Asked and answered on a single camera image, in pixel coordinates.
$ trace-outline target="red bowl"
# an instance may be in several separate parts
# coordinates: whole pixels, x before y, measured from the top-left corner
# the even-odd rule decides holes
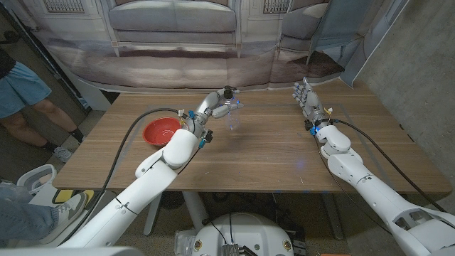
[[[142,132],[144,141],[155,146],[164,146],[171,141],[173,134],[180,129],[180,122],[173,117],[162,117],[148,124]]]

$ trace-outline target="wooden table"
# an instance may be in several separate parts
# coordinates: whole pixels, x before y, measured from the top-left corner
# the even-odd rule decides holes
[[[325,107],[369,134],[395,163],[425,192],[449,193],[451,186],[424,152],[400,129],[393,116],[363,83],[352,90],[340,81],[316,86]],[[304,129],[304,116],[292,90],[243,92],[241,127],[225,128],[224,119],[210,118],[213,140],[169,186],[170,191],[245,191],[338,193],[318,154],[314,138]],[[99,189],[130,124],[157,107],[194,110],[206,94],[140,95],[122,93],[55,178],[57,188]],[[157,148],[142,139],[146,124],[172,112],[152,114],[138,123],[125,144],[111,189],[126,188],[136,167]],[[399,193],[415,193],[377,150],[351,128],[337,127],[352,141],[365,165]],[[353,189],[341,181],[346,190]]]

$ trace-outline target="shoe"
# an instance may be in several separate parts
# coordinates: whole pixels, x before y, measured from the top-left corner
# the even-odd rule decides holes
[[[54,152],[52,153],[55,157],[58,158],[58,160],[62,161],[63,163],[66,163],[70,157],[71,157],[71,152],[67,150],[66,148],[62,146],[58,146],[54,149]]]
[[[78,142],[79,145],[80,145],[81,143],[83,143],[84,141],[85,141],[85,136],[82,138],[82,141],[81,141],[81,142]]]
[[[84,210],[87,194],[79,193],[70,200],[56,206],[58,210],[58,224],[48,236],[40,240],[41,244],[48,244],[56,239]]]

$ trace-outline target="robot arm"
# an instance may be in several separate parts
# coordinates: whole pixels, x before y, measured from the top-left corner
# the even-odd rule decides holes
[[[235,88],[226,87],[210,93],[199,105],[192,120],[186,120],[188,130],[177,130],[164,148],[145,159],[136,169],[137,180],[59,247],[102,247],[115,244],[141,210],[161,194],[177,177],[174,170],[181,168],[189,161],[199,139],[202,138],[203,142],[206,140],[210,142],[211,131],[205,129],[204,124],[209,116],[213,115],[213,109],[216,110],[215,107],[224,99],[221,95],[232,95],[234,91]],[[226,107],[219,107],[222,108],[222,111],[217,111],[216,117],[226,115],[229,112],[225,111]],[[242,105],[237,104],[228,107],[228,109],[233,110],[240,107]]]
[[[309,105],[308,97],[317,99],[317,96],[305,79],[303,86],[296,86],[296,93],[294,98],[305,117],[311,118],[309,122],[315,127],[316,138],[324,144],[321,154],[328,159],[330,172],[359,192],[406,255],[431,255],[455,247],[455,216],[406,201],[363,165],[361,157],[350,147],[349,138],[321,114],[319,100]]]

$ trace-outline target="gray wall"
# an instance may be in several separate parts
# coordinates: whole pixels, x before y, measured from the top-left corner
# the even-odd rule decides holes
[[[455,186],[455,0],[411,0],[357,79]],[[451,196],[442,199],[455,213]]]

